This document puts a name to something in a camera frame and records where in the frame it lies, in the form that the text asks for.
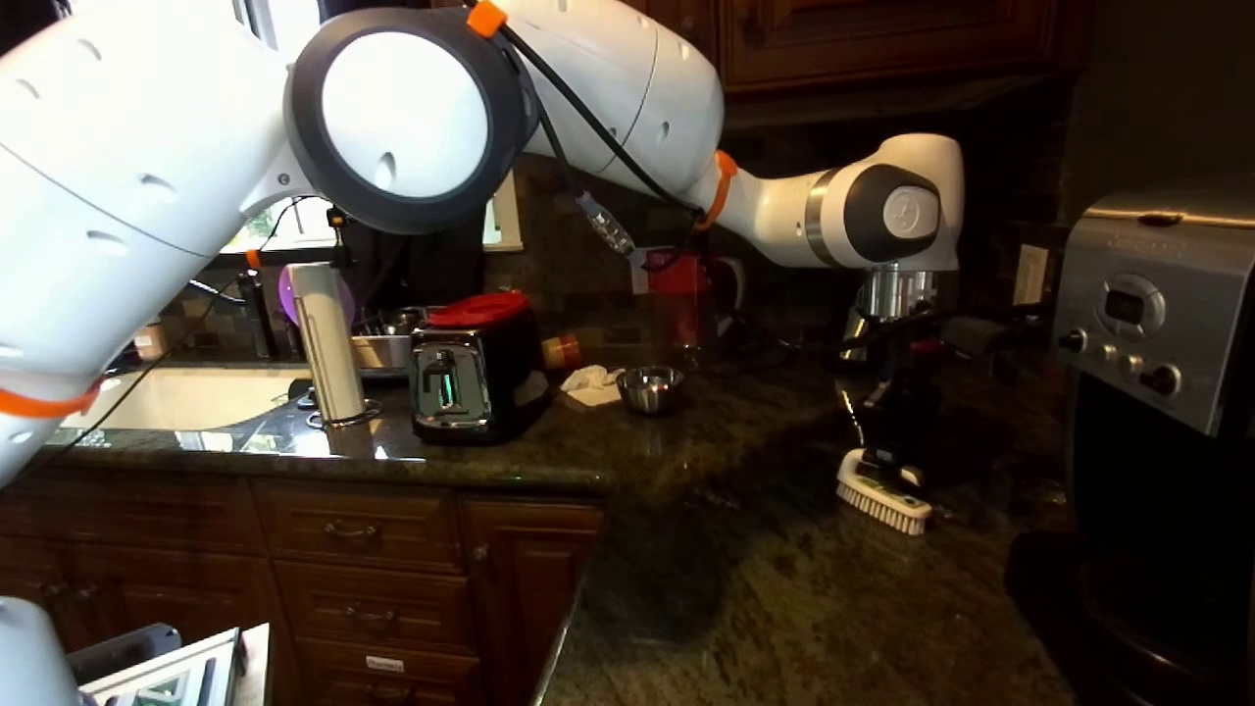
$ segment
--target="kitchen counter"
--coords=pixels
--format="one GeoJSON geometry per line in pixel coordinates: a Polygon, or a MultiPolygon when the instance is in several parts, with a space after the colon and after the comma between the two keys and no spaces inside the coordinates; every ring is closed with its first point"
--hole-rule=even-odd
{"type": "Polygon", "coordinates": [[[986,367],[944,378],[933,429],[941,523],[902,537],[836,502],[852,444],[812,360],[695,373],[663,418],[549,413],[508,444],[429,446],[402,388],[357,424],[284,409],[221,437],[93,433],[39,465],[341,475],[605,493],[595,550],[542,689],[563,702],[1071,702],[1005,592],[1017,529],[1052,523],[1023,485],[1060,429],[986,367]]]}

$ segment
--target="white object on counter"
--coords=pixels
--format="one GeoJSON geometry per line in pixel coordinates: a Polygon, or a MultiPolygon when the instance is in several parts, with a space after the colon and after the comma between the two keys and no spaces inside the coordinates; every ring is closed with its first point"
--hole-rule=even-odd
{"type": "Polygon", "coordinates": [[[585,366],[562,379],[562,394],[572,395],[585,409],[605,409],[618,401],[618,373],[605,366],[585,366]]]}
{"type": "Polygon", "coordinates": [[[345,277],[328,261],[290,261],[304,360],[314,367],[319,414],[354,418],[365,413],[359,378],[345,320],[345,277]]]}

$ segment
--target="appliance control panel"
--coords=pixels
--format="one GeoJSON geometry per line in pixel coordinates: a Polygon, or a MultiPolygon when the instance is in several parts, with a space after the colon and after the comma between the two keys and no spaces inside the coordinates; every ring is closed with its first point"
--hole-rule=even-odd
{"type": "Polygon", "coordinates": [[[1255,218],[1152,212],[1099,204],[1074,225],[1054,344],[1078,373],[1217,437],[1255,328],[1255,218]]]}

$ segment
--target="bowl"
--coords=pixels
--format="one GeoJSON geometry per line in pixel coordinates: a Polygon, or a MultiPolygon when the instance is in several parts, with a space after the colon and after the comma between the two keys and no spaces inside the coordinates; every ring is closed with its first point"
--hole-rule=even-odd
{"type": "Polygon", "coordinates": [[[672,366],[622,367],[617,384],[618,401],[638,414],[663,414],[684,395],[684,373],[672,366]]]}

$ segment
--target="knob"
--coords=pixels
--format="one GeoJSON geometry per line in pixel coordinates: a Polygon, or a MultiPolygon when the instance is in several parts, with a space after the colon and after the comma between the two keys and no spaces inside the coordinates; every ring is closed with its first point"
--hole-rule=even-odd
{"type": "Polygon", "coordinates": [[[1152,366],[1136,378],[1145,388],[1162,394],[1162,395],[1178,395],[1179,388],[1179,367],[1178,366],[1152,366]]]}
{"type": "Polygon", "coordinates": [[[1091,333],[1087,328],[1068,328],[1064,339],[1060,339],[1060,349],[1068,349],[1068,352],[1082,352],[1091,344],[1091,333]]]}

